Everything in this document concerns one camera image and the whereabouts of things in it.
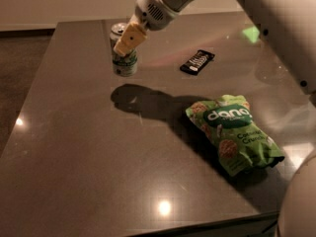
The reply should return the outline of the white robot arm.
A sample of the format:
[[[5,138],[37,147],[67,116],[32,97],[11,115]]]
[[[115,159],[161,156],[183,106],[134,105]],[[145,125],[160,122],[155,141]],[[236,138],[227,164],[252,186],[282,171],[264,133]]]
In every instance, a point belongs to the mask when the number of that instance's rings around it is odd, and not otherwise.
[[[136,0],[127,29],[114,47],[125,56],[166,28],[195,0]],[[287,67],[309,101],[316,101],[316,0],[237,0],[260,35]],[[279,213],[276,237],[316,234],[316,156],[310,154],[294,174]]]

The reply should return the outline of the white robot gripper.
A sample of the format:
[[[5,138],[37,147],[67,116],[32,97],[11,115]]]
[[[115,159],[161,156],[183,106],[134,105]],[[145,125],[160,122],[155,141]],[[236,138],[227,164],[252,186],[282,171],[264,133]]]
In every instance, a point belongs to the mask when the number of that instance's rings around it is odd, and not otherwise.
[[[160,31],[178,15],[163,0],[136,0],[134,13],[115,44],[114,52],[119,56],[130,54],[147,39],[146,30]]]

